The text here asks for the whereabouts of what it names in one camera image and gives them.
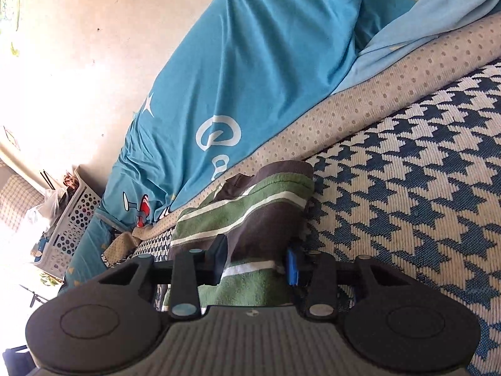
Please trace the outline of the white perforated laundry basket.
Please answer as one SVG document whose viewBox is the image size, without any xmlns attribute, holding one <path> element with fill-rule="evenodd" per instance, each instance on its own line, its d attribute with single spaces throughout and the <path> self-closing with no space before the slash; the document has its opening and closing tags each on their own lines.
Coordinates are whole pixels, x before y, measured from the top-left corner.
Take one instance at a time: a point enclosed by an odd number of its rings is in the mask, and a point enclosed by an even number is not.
<svg viewBox="0 0 501 376">
<path fill-rule="evenodd" d="M 100 203 L 100 196 L 81 176 L 81 168 L 73 176 L 79 186 L 49 232 L 34 247 L 32 264 L 47 275 L 62 281 L 84 232 Z"/>
</svg>

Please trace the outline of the green brown striped shirt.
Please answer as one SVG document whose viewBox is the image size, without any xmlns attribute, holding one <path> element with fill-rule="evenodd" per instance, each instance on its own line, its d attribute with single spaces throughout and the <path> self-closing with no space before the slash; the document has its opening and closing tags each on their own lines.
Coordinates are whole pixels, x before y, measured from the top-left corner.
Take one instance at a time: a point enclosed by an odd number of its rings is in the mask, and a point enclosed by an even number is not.
<svg viewBox="0 0 501 376">
<path fill-rule="evenodd" d="M 285 255 L 297 238 L 314 192 L 313 167 L 288 160 L 255 175 L 237 174 L 196 208 L 187 208 L 173 230 L 168 258 L 208 249 L 218 235 L 228 240 L 219 284 L 199 287 L 203 307 L 280 306 L 290 302 Z"/>
</svg>

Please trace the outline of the houndstooth bed mat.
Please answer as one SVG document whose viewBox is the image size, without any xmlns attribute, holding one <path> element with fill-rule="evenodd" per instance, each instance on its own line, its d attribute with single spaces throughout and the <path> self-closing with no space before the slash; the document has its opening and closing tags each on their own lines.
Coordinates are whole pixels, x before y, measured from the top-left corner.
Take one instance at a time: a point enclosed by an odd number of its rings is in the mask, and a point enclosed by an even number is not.
<svg viewBox="0 0 501 376">
<path fill-rule="evenodd" d="M 499 374 L 499 14 L 315 106 L 177 211 L 121 157 L 99 217 L 165 260 L 182 215 L 232 177 L 301 156 L 313 168 L 305 247 L 340 261 L 372 255 L 464 303 L 481 327 L 470 372 Z"/>
</svg>

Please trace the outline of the blue cartoon airplane quilt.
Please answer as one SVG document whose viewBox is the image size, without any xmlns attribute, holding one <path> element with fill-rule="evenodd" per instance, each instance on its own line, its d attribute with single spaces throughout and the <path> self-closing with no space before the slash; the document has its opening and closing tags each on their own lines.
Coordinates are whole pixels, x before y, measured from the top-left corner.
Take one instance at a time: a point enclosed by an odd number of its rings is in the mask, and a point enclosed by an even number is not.
<svg viewBox="0 0 501 376">
<path fill-rule="evenodd" d="M 233 173 L 301 159 L 425 94 L 421 48 L 500 0 L 213 0 L 155 79 L 64 277 L 102 273 L 119 232 L 173 222 Z"/>
</svg>

